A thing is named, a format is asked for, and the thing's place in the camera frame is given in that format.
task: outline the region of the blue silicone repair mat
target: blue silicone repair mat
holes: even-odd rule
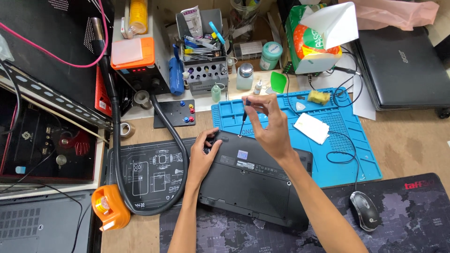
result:
[[[333,94],[334,88],[320,89],[319,91],[330,92]],[[288,116],[289,136],[291,145],[294,148],[310,151],[314,156],[312,178],[319,187],[329,187],[335,185],[343,185],[355,182],[356,179],[356,160],[349,163],[336,164],[326,159],[326,154],[331,151],[342,151],[354,154],[355,151],[350,141],[339,134],[329,133],[326,141],[319,145],[306,135],[294,128],[294,123],[298,116],[292,111],[288,104],[292,105],[295,110],[296,102],[300,102],[305,106],[298,114],[307,113],[330,126],[330,131],[339,132],[350,137],[356,147],[356,157],[359,161],[358,182],[369,181],[382,178],[380,168],[375,160],[375,156],[370,148],[369,141],[364,133],[358,116],[353,114],[353,107],[338,107],[331,99],[326,105],[307,102],[309,91],[290,92],[289,98],[286,94],[279,94],[278,105],[281,110]],[[346,105],[351,102],[347,92],[336,97],[339,105]],[[220,102],[211,106],[212,121],[214,127],[221,130],[239,133],[242,125],[242,116],[244,113],[242,100],[231,100]],[[259,113],[259,119],[263,127],[268,124],[266,115]],[[247,118],[245,121],[241,135],[254,137],[252,124]],[[350,160],[351,156],[345,154],[330,154],[330,160],[335,162],[344,162]]]

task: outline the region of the computer mouse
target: computer mouse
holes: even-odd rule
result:
[[[374,231],[381,223],[380,214],[372,200],[364,193],[355,191],[350,200],[358,212],[360,226],[365,231]]]

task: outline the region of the screwdriver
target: screwdriver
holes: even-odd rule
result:
[[[245,99],[245,105],[251,105],[252,103],[250,101],[248,101],[248,99]],[[242,133],[242,128],[244,127],[244,123],[245,120],[247,119],[247,112],[244,110],[244,115],[242,115],[242,126],[241,126],[241,131],[239,131],[238,137],[242,137],[241,133]]]

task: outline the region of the yellow sponge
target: yellow sponge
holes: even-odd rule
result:
[[[321,92],[312,90],[308,95],[308,102],[314,102],[318,104],[325,105],[330,101],[330,93],[329,92]]]

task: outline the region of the tape roll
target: tape roll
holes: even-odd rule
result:
[[[126,121],[120,123],[120,137],[130,138],[135,132],[135,126],[133,126],[131,123],[128,123]]]

